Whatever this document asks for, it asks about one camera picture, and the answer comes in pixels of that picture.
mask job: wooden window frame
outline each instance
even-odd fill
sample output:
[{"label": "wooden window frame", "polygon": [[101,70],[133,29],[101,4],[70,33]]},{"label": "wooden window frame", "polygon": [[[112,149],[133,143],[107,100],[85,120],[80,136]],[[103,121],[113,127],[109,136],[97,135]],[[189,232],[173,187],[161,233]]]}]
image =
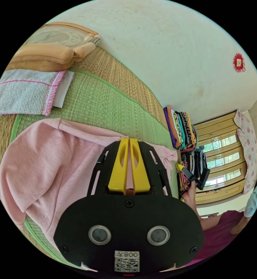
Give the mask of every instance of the wooden window frame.
[{"label": "wooden window frame", "polygon": [[235,122],[234,117],[236,112],[232,112],[228,115],[194,125],[198,132],[198,146],[213,144],[214,142],[236,136],[236,142],[227,146],[214,149],[206,153],[207,161],[225,158],[229,155],[240,153],[240,158],[231,163],[224,164],[215,168],[211,168],[209,179],[219,177],[235,170],[240,169],[241,175],[227,180],[223,183],[216,184],[216,189],[207,190],[207,187],[203,191],[196,189],[196,204],[211,203],[220,201],[237,195],[243,191],[245,185],[245,175],[247,171],[247,165],[244,157],[244,150],[237,136],[237,129],[239,128]]}]

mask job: qr code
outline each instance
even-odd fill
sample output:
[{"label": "qr code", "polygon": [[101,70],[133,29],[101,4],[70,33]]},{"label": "qr code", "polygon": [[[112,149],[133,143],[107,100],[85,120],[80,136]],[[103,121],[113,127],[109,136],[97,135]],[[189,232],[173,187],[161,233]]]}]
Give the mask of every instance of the qr code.
[{"label": "qr code", "polygon": [[139,272],[139,258],[115,258],[115,271]]}]

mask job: woven straw mat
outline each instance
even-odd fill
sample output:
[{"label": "woven straw mat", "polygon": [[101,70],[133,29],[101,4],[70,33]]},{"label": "woven straw mat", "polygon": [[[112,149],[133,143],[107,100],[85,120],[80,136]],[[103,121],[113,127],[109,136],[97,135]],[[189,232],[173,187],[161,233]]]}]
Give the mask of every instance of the woven straw mat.
[{"label": "woven straw mat", "polygon": [[[173,149],[162,107],[150,90],[116,59],[97,48],[70,70],[74,77],[63,108],[53,108],[48,118],[98,126]],[[0,117],[0,162],[10,139],[44,118],[43,115]],[[22,233],[35,247],[50,258],[73,266],[29,216],[25,224]]]}]

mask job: surgical mask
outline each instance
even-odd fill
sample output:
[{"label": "surgical mask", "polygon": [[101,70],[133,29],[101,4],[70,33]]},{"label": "surgical mask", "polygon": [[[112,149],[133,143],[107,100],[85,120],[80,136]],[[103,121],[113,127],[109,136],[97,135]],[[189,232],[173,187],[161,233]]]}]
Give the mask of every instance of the surgical mask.
[{"label": "surgical mask", "polygon": [[257,209],[257,186],[247,201],[247,206],[244,211],[245,217],[252,217]]}]

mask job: yellow plastic part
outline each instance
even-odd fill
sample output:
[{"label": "yellow plastic part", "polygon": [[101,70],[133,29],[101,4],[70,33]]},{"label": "yellow plastic part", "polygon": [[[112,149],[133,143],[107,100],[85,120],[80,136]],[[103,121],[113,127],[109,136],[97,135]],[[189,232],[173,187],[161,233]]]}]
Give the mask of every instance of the yellow plastic part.
[{"label": "yellow plastic part", "polygon": [[151,188],[137,139],[130,139],[130,153],[134,193],[148,192]]},{"label": "yellow plastic part", "polygon": [[178,164],[178,163],[176,164],[176,170],[178,173],[181,173],[183,168],[184,168],[184,166],[182,166],[181,164]]},{"label": "yellow plastic part", "polygon": [[124,195],[126,191],[128,146],[129,138],[121,139],[117,157],[108,184],[108,188],[110,191],[122,192]]}]

